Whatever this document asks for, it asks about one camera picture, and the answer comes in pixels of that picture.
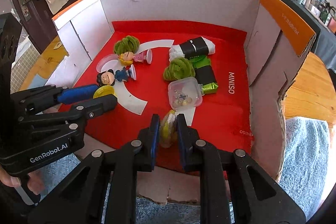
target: green plush toy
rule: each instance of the green plush toy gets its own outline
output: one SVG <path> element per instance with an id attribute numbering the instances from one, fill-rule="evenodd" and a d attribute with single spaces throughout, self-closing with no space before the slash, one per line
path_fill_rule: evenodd
<path id="1" fill-rule="evenodd" d="M 139 49 L 139 39 L 133 36 L 126 36 L 122 40 L 115 43 L 113 52 L 117 55 L 121 55 L 124 52 L 133 52 L 136 53 Z"/>
<path id="2" fill-rule="evenodd" d="M 195 77 L 195 70 L 191 62 L 184 57 L 173 59 L 163 72 L 163 78 L 166 81 L 176 81 L 187 77 Z"/>

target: human hand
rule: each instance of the human hand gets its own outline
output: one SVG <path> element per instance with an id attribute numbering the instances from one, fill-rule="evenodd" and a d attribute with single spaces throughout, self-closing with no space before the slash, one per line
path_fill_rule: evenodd
<path id="1" fill-rule="evenodd" d="M 28 181 L 28 188 L 35 195 L 40 194 L 44 190 L 44 184 L 40 177 L 40 172 L 38 170 L 28 174 L 30 179 Z M 10 176 L 0 165 L 0 181 L 9 187 L 19 187 L 21 182 L 19 178 Z"/>

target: wooden table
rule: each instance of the wooden table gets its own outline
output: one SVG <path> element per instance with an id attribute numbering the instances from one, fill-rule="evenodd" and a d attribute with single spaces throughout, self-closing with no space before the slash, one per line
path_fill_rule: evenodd
<path id="1" fill-rule="evenodd" d="M 330 138 L 336 125 L 336 92 L 323 62 L 312 52 L 303 63 L 285 99 L 286 119 L 296 116 L 327 121 Z"/>

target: cardboard flap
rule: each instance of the cardboard flap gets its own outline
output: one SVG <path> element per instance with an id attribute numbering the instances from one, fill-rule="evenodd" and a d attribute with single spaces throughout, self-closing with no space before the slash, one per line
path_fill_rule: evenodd
<path id="1" fill-rule="evenodd" d="M 275 19 L 260 5 L 251 39 L 245 50 L 249 84 L 253 83 L 268 60 L 280 31 Z"/>
<path id="2" fill-rule="evenodd" d="M 302 66 L 312 42 L 298 57 L 285 34 L 281 33 L 263 69 L 250 85 L 253 98 L 251 130 L 255 137 L 252 156 L 274 179 L 282 169 L 286 141 L 278 102 Z"/>
<path id="3" fill-rule="evenodd" d="M 81 11 L 71 19 L 71 24 L 91 60 L 96 57 L 113 34 L 111 23 L 106 20 L 100 1 Z"/>
<path id="4" fill-rule="evenodd" d="M 188 20 L 250 33 L 259 0 L 101 0 L 109 22 Z"/>
<path id="5" fill-rule="evenodd" d="M 260 0 L 288 38 L 297 56 L 301 56 L 309 42 L 315 39 L 313 29 L 281 0 Z"/>
<path id="6" fill-rule="evenodd" d="M 65 9 L 61 10 L 52 20 L 56 26 L 57 30 L 60 30 L 65 24 L 67 24 L 71 19 L 78 15 L 81 11 L 88 8 L 90 5 L 94 4 L 99 0 L 77 0 Z"/>

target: orange cardboard edge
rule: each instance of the orange cardboard edge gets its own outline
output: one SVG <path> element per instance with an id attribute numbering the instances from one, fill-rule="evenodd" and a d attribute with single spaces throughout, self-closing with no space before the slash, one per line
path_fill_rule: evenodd
<path id="1" fill-rule="evenodd" d="M 69 5 L 68 7 L 64 8 L 63 10 L 61 10 L 59 13 L 57 13 L 56 15 L 53 16 L 52 20 L 55 21 L 56 19 L 58 19 L 62 14 L 64 14 L 66 11 L 68 11 L 70 8 L 74 7 L 76 4 L 80 3 L 82 0 L 77 0 L 74 3 L 72 3 L 71 5 Z"/>
<path id="2" fill-rule="evenodd" d="M 316 36 L 313 29 L 281 0 L 260 0 L 289 40 L 297 56 L 301 56 Z"/>

